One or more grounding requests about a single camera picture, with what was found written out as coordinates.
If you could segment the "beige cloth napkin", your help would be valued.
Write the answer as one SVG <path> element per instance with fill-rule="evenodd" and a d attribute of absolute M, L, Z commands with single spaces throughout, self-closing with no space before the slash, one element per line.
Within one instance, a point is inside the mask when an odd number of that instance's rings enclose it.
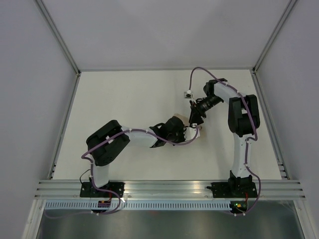
<path fill-rule="evenodd" d="M 174 114 L 173 116 L 179 118 L 183 122 L 185 128 L 187 126 L 190 126 L 190 123 L 188 122 L 188 118 L 187 117 L 185 117 L 183 115 L 180 115 L 180 114 Z"/>

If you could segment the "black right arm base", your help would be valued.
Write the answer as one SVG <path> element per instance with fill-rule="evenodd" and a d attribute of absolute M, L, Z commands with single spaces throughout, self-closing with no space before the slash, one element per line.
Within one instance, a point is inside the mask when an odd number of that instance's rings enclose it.
<path fill-rule="evenodd" d="M 214 182 L 211 186 L 207 186 L 212 192 L 213 198 L 257 198 L 258 192 L 255 183 L 248 186 L 230 186 L 228 182 Z"/>

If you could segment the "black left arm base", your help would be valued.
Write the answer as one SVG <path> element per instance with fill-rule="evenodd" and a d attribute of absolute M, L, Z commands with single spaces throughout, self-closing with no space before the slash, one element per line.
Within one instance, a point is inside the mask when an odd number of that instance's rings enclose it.
<path fill-rule="evenodd" d="M 121 198 L 124 194 L 124 182 L 109 182 L 99 190 L 93 187 L 92 182 L 83 182 L 80 190 L 81 198 Z"/>

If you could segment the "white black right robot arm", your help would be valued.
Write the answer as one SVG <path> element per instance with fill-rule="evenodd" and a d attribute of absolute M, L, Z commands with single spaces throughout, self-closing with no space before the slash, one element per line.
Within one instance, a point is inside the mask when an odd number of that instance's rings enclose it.
<path fill-rule="evenodd" d="M 223 193 L 231 197 L 243 197 L 251 193 L 254 197 L 256 186 L 250 170 L 251 142 L 258 139 L 257 128 L 260 126 L 258 101 L 255 95 L 243 95 L 228 84 L 225 79 L 208 81 L 203 88 L 206 97 L 195 99 L 192 91 L 185 92 L 190 99 L 190 125 L 203 124 L 206 112 L 218 103 L 228 104 L 228 127 L 234 136 L 234 160 L 228 182 L 212 184 L 220 197 Z"/>

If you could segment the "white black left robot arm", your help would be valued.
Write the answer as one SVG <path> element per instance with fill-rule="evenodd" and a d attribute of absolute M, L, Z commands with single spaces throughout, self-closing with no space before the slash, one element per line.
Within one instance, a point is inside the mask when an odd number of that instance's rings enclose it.
<path fill-rule="evenodd" d="M 166 144 L 183 143 L 185 139 L 186 125 L 177 116 L 171 117 L 165 123 L 158 123 L 145 130 L 129 131 L 118 123 L 111 120 L 86 139 L 88 150 L 98 146 L 89 153 L 93 160 L 93 180 L 91 191 L 97 197 L 104 197 L 109 191 L 109 165 L 127 146 L 143 146 L 158 148 Z"/>

